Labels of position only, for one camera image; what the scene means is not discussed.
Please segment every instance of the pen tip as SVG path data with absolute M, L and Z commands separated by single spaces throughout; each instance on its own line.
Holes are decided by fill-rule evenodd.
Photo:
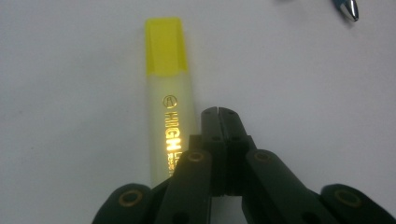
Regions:
M 359 19 L 358 4 L 355 0 L 346 0 L 344 4 L 340 6 L 340 10 L 351 21 L 357 21 Z

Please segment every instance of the circular logo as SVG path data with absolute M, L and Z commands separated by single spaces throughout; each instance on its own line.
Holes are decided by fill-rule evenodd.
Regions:
M 163 105 L 168 109 L 175 107 L 177 105 L 176 97 L 173 95 L 163 97 Z

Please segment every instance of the gold logo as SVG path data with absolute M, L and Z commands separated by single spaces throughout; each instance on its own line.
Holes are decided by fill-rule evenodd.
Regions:
M 175 107 L 177 105 L 176 97 L 173 95 L 163 97 L 163 105 L 168 109 Z

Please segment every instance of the yellow cap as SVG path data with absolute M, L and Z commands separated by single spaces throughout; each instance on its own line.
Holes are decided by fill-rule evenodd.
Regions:
M 187 72 L 187 60 L 179 18 L 146 21 L 147 75 L 169 77 Z

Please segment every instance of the marker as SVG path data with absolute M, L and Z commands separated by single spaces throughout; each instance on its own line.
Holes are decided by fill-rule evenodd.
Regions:
M 190 134 L 198 133 L 179 18 L 146 21 L 146 60 L 155 187 L 173 174 Z
M 358 4 L 355 0 L 333 0 L 335 6 L 351 21 L 359 19 Z

